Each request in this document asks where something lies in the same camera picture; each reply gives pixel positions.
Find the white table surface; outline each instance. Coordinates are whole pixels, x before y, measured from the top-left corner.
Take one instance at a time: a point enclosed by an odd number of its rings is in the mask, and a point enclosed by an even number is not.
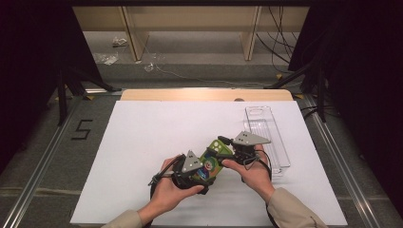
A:
[[[149,186],[166,158],[201,155],[219,135],[234,138],[244,108],[270,106],[291,166],[275,187],[284,187],[328,225],[347,225],[296,102],[117,102],[77,203],[71,223],[108,223],[149,200]],[[153,222],[166,226],[264,226],[264,202],[222,169],[209,192],[185,199]]]

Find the person's right hand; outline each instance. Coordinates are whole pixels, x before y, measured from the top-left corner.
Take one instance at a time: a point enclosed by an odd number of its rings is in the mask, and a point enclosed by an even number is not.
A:
[[[267,158],[262,152],[263,146],[257,144],[255,145],[255,150],[259,151],[260,159],[267,164]],[[270,181],[267,169],[261,163],[256,161],[248,170],[243,165],[232,160],[224,160],[222,161],[222,165],[237,171],[246,185],[255,190],[267,204],[269,203],[276,189]]]

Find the person's left hand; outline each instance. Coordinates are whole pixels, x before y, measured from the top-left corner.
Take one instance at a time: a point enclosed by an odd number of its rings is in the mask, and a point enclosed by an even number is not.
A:
[[[165,169],[174,159],[175,158],[165,160],[161,170]],[[202,185],[197,185],[189,189],[180,189],[173,183],[172,179],[162,178],[157,183],[151,201],[138,211],[142,224],[145,225],[157,216],[171,211],[182,200],[199,193],[203,188]]]

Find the clear plastic box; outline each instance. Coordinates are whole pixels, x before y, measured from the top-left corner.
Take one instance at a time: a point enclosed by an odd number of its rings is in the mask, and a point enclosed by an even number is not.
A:
[[[244,127],[246,131],[271,141],[271,143],[264,144],[263,148],[269,156],[273,176],[282,176],[291,163],[270,106],[246,107]]]

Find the gray floor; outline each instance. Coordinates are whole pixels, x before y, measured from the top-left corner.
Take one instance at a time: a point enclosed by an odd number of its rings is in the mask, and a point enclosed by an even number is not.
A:
[[[255,44],[253,60],[245,62],[239,35],[234,32],[152,32],[141,62],[131,59],[127,47],[111,47],[115,36],[125,38],[121,32],[86,32],[94,54],[111,56],[118,53],[119,60],[115,64],[98,65],[104,80],[116,87],[262,87],[275,83],[278,69],[286,71],[287,68],[287,64],[279,58],[273,59],[276,67],[272,66],[272,55],[259,40]],[[262,33],[260,37],[269,47],[273,46],[267,34]],[[286,37],[290,45],[295,43],[294,36],[287,34]],[[288,57],[283,46],[277,45],[276,51]],[[299,93],[300,80],[285,88]],[[86,83],[86,87],[96,86]],[[27,150],[17,153],[0,176],[1,221],[7,217],[29,181],[56,130],[58,106],[55,97],[49,100],[48,110],[43,113],[27,142]],[[114,103],[119,99],[117,95],[97,95],[92,100],[84,99],[78,104],[19,227],[74,227],[69,224],[69,218],[86,182]],[[296,101],[301,108],[307,105],[304,99]],[[327,125],[374,209],[380,227],[403,227],[402,218],[394,210],[366,162],[359,158],[359,150],[336,110],[326,112]],[[81,120],[91,120],[82,125],[82,128],[91,131],[86,140],[74,141],[72,138],[85,134],[76,131]],[[306,124],[349,227],[365,227],[314,118],[307,118]]]

